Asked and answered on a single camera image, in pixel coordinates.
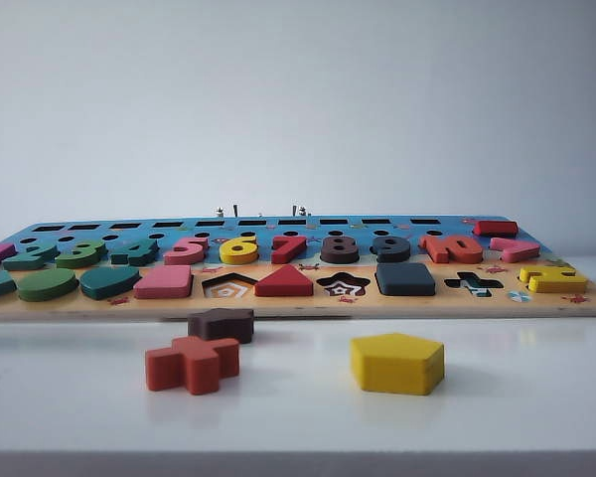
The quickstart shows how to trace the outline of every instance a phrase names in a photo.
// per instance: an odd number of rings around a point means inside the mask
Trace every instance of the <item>brown star piece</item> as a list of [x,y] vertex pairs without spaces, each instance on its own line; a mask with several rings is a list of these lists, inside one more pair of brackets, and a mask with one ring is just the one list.
[[214,308],[188,317],[188,336],[206,341],[235,338],[240,344],[251,343],[253,333],[253,310]]

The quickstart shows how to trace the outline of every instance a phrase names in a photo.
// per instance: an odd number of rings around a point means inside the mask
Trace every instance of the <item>wooden puzzle board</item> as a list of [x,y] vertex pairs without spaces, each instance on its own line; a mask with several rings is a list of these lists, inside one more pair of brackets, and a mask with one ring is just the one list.
[[[477,221],[503,221],[503,217],[467,216],[308,216],[272,218],[186,218],[172,220],[137,220],[90,223],[37,224],[25,228],[3,242],[11,242],[19,251],[26,245],[54,242],[61,252],[69,252],[80,240],[103,239],[108,250],[128,246],[140,239],[155,239],[159,245],[156,261],[141,267],[142,276],[158,264],[163,253],[186,237],[207,237],[210,247],[203,262],[192,265],[190,296],[176,299],[136,299],[131,291],[103,300],[93,300],[79,288],[43,302],[27,302],[12,292],[0,296],[0,321],[71,321],[115,320],[156,321],[183,319],[193,312],[212,308],[253,308],[256,317],[313,318],[353,317],[560,317],[596,316],[596,284],[591,280],[582,293],[533,293],[519,280],[526,265],[570,266],[554,255],[543,243],[540,256],[517,263],[500,260],[501,253],[489,249],[490,238],[473,235]],[[305,236],[307,249],[291,264],[314,282],[313,296],[258,297],[253,283],[283,266],[272,264],[271,244],[276,236]],[[480,263],[451,261],[434,263],[419,240],[427,235],[474,238],[484,249]],[[244,265],[228,265],[219,257],[221,243],[237,237],[256,236],[259,258]],[[353,238],[360,249],[360,260],[350,264],[323,261],[320,251],[328,237]],[[376,256],[371,253],[373,240],[395,236],[411,243],[408,262],[422,262],[435,280],[434,296],[385,296],[375,279]],[[520,230],[516,239],[538,241]],[[117,266],[107,255],[96,266]],[[52,262],[45,268],[53,268]],[[88,270],[77,269],[77,279]],[[16,283],[35,271],[12,271]],[[327,286],[318,280],[345,272],[363,278],[369,284]],[[455,280],[458,272],[472,272],[485,280],[497,280],[503,287],[488,288],[488,296],[465,287],[451,287],[445,280]],[[234,273],[246,280],[234,278]]]

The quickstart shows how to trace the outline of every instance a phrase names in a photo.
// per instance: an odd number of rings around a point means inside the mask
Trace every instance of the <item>yellow pentagon piece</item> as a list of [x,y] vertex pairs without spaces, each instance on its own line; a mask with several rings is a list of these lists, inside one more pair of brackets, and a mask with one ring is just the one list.
[[519,280],[534,293],[584,293],[587,278],[566,266],[524,266]]
[[401,333],[354,338],[351,369],[364,391],[429,395],[444,379],[444,345]]

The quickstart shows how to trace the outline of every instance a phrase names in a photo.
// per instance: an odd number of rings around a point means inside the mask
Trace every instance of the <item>cross-shaped cutout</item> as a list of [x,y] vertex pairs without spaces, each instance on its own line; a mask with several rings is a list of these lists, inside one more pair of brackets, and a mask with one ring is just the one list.
[[238,372],[238,342],[233,338],[203,341],[186,336],[172,340],[170,348],[146,352],[150,391],[185,386],[191,395],[206,395],[219,390],[221,378]]
[[254,332],[254,310],[215,308],[188,317],[188,335],[204,340],[235,338],[238,343],[251,343]]
[[503,288],[504,285],[498,280],[486,280],[479,278],[477,273],[472,271],[458,271],[459,278],[448,278],[444,280],[446,286],[451,288],[466,288],[470,294],[479,298],[493,296],[489,288]]

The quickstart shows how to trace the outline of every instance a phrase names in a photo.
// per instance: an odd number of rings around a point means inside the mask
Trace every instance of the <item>pink rectangle piece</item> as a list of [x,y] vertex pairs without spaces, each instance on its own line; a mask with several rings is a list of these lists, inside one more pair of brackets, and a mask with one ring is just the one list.
[[159,265],[134,285],[135,298],[186,298],[192,290],[189,265]]

